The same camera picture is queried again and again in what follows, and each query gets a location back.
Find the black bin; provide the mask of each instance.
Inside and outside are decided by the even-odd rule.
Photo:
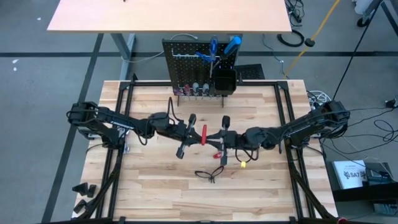
[[[216,95],[232,95],[236,90],[236,71],[231,69],[214,69],[214,93]]]

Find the red handle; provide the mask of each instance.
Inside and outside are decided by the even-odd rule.
[[[203,125],[203,130],[201,131],[201,145],[204,146],[206,144],[206,135],[207,135],[207,125]]]

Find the wooden tabletop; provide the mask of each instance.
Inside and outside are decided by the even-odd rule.
[[[289,80],[288,83],[295,117],[298,118],[310,110],[305,85],[302,80]],[[115,109],[119,84],[120,81],[104,83],[100,106]],[[155,112],[167,111],[170,96],[171,86],[135,86],[130,116],[142,119]],[[191,113],[197,115],[195,129],[198,133],[204,124],[208,126],[207,135],[218,132],[224,115],[231,117],[229,129],[238,133],[255,126],[280,126],[273,87],[239,86],[233,95],[224,99],[224,108],[220,99],[194,100],[191,97],[190,100],[180,100],[177,106],[176,97],[172,97],[178,118],[187,121]],[[288,121],[286,107],[284,111]],[[215,184],[211,184],[207,179],[195,177],[194,171],[212,172],[220,165],[220,160],[212,157],[216,153],[215,148],[194,145],[185,149],[183,159],[178,159],[175,153],[180,142],[157,134],[147,146],[142,146],[134,133],[127,137],[127,142],[131,151],[123,157],[115,219],[125,216],[128,220],[254,221],[288,220],[289,216],[296,216],[284,150],[279,154],[277,148],[271,151],[261,149],[258,161],[248,162],[246,168],[241,168],[234,151],[230,150],[228,165],[216,177]],[[98,143],[101,141],[91,141],[89,146]],[[320,150],[318,141],[310,142],[310,146]],[[101,185],[106,152],[107,149],[99,146],[86,156],[81,183],[97,184],[96,194]],[[247,159],[242,152],[238,156]],[[326,209],[337,215],[323,157],[313,150],[304,149],[303,158],[310,188]],[[300,194],[304,214],[308,216],[301,189]],[[108,211],[109,196],[110,190],[104,215]],[[81,199],[91,200],[78,195],[76,203]]]
[[[284,0],[61,0],[48,27],[74,32],[291,32]]]

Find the black metal frame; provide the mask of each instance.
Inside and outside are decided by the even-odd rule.
[[[125,115],[129,114],[129,110],[130,110],[130,106],[131,106],[132,90],[133,90],[134,86],[171,86],[170,82],[162,82],[162,81],[160,81],[160,82],[140,82],[140,81],[136,82],[136,80],[137,80],[137,78],[134,77],[132,82],[129,82],[129,83],[121,82],[120,87],[119,87],[118,100],[116,102],[116,111],[117,112],[120,112],[121,102],[122,102],[122,98],[123,98],[123,92],[127,88],[129,90],[129,92],[127,95]],[[286,123],[284,109],[283,109],[283,105],[282,105],[282,98],[280,95],[280,91],[283,90],[284,94],[285,94],[286,104],[287,104],[287,111],[289,113],[289,119],[294,120],[292,100],[290,98],[289,87],[288,87],[287,81],[243,82],[242,84],[240,84],[240,86],[273,86],[274,90],[275,90],[275,97],[276,97],[276,101],[277,101],[277,107],[278,107],[281,125]],[[294,200],[295,200],[295,207],[297,210],[297,218],[303,218],[303,210],[302,210],[301,199],[300,199],[300,195],[299,195],[299,187],[297,185],[296,179],[292,175],[292,173],[294,172],[294,170],[296,170],[296,168],[295,168],[295,164],[293,162],[293,155],[292,155],[291,148],[287,142],[285,142],[285,148],[286,148],[287,161],[288,161],[288,165],[289,165],[290,180],[292,183],[292,190],[293,190],[293,195],[294,195]],[[106,156],[102,184],[104,184],[106,182],[106,179],[108,178],[110,168],[111,168],[112,154],[113,154],[113,151],[109,150],[108,154]],[[118,157],[123,158],[123,150],[122,149],[120,149],[118,151]],[[307,172],[305,170],[305,164],[304,164],[303,157],[298,156],[298,163],[300,166],[300,173],[303,178],[303,181],[305,182],[306,185],[308,185]],[[106,218],[110,218],[111,220],[113,218],[113,213],[114,213],[114,208],[115,208],[115,203],[116,203],[118,182],[119,182],[119,175],[116,177],[115,181],[113,182],[113,187],[112,187],[112,191],[111,191],[111,200],[109,203],[108,215],[106,217]],[[311,202],[308,199],[308,196],[306,196],[306,199],[307,199],[307,205],[309,208],[308,213],[310,215],[310,218],[315,218],[315,212],[314,212]],[[103,201],[101,202],[100,206],[97,209],[96,218],[101,218],[102,212],[103,212]],[[185,224],[185,223],[192,223],[192,222],[178,222],[178,224],[183,224],[183,223]],[[282,224],[282,223],[291,223],[291,222],[289,221],[289,222],[266,222],[266,223]]]

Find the floor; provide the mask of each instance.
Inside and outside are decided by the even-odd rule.
[[[317,30],[334,0],[304,0],[305,17],[298,30],[310,37]],[[55,177],[57,166],[67,138],[69,125],[65,112],[76,102],[85,80],[90,73],[90,52],[93,51],[97,34],[49,33],[46,28],[58,1],[16,0],[0,1],[0,103],[3,112],[0,117],[0,223],[41,222],[45,205]],[[391,9],[394,19],[397,14]],[[341,1],[335,12],[317,37],[317,44],[310,49],[313,56],[300,59],[289,74],[290,78],[304,79],[308,90],[322,90],[333,96],[337,84],[349,62],[347,52],[352,52],[364,28],[356,26],[360,18],[354,13],[351,1]],[[162,51],[161,39],[173,34],[137,34],[137,52],[133,60],[142,59],[151,52]],[[209,39],[212,34],[197,35]],[[398,77],[397,33],[390,25],[382,9],[374,16],[372,24],[359,46],[362,57],[355,57],[341,85],[336,99],[347,109],[381,107],[384,100],[396,94]],[[273,47],[275,54],[284,61],[285,69],[303,47],[291,48],[280,44],[275,35],[266,35],[265,42]],[[109,34],[103,36],[100,52],[117,52]],[[262,44],[262,35],[244,35],[242,54],[237,63],[261,63],[266,79],[282,78],[280,64],[273,57],[253,57],[248,52],[268,52]],[[373,51],[395,52],[395,56],[375,56]],[[33,54],[48,52],[54,54]],[[65,52],[82,52],[79,57],[70,57]],[[328,56],[327,52],[339,52]],[[118,79],[121,59],[99,55],[86,95],[87,101],[98,101],[103,80]],[[132,72],[141,80],[168,79],[164,57],[134,64]],[[379,110],[356,111],[350,123],[380,113]],[[397,111],[378,119],[398,126]],[[353,126],[348,134],[387,134],[373,125],[374,119]],[[351,138],[350,143],[359,149],[382,144],[380,138]],[[88,142],[80,135],[75,136],[67,165],[65,178],[53,213],[52,221],[70,218],[75,194],[70,190],[79,183]],[[344,139],[336,145],[346,152],[355,151]],[[345,160],[344,157],[326,150],[327,160]],[[348,155],[350,159],[376,157],[388,162],[392,174],[398,176],[396,144],[390,143],[374,150]],[[356,220],[378,223],[396,223],[397,218],[372,215],[369,205],[364,203],[338,203],[341,216]]]

